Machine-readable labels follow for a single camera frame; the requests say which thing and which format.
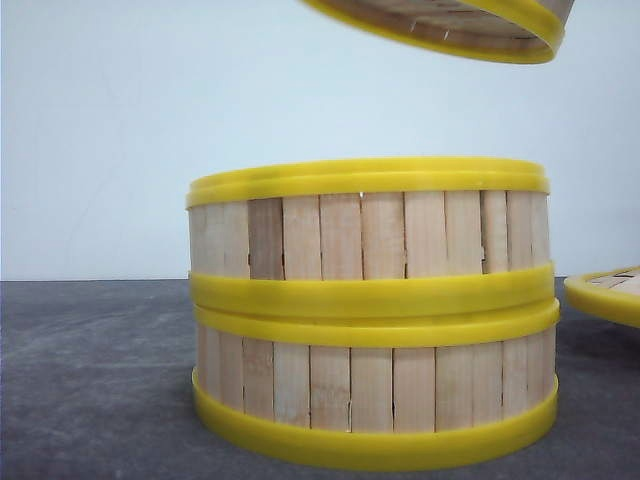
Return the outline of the bamboo steamer basket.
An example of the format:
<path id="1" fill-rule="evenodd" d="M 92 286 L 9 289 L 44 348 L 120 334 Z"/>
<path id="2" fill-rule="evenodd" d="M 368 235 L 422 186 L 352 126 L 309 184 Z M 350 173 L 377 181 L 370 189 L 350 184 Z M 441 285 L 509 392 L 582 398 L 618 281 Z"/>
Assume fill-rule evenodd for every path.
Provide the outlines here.
<path id="1" fill-rule="evenodd" d="M 191 295 L 235 315 L 438 316 L 553 297 L 541 166 L 319 161 L 216 174 L 187 196 Z"/>
<path id="2" fill-rule="evenodd" d="M 540 64 L 559 49 L 572 0 L 314 0 L 361 30 L 464 58 Z"/>
<path id="3" fill-rule="evenodd" d="M 242 448 L 370 471 L 458 467 L 543 437 L 557 410 L 556 300 L 438 322 L 452 344 L 364 348 L 219 331 L 201 314 L 201 421 Z"/>

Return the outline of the yellow rimmed steamer lid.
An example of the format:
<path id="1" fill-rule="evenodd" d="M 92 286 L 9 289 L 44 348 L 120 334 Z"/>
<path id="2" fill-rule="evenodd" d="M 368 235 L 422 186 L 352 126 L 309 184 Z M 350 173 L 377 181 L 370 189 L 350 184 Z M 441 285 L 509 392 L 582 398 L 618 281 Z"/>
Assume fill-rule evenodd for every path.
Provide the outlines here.
<path id="1" fill-rule="evenodd" d="M 639 267 L 568 277 L 567 301 L 574 308 L 614 323 L 639 327 Z"/>

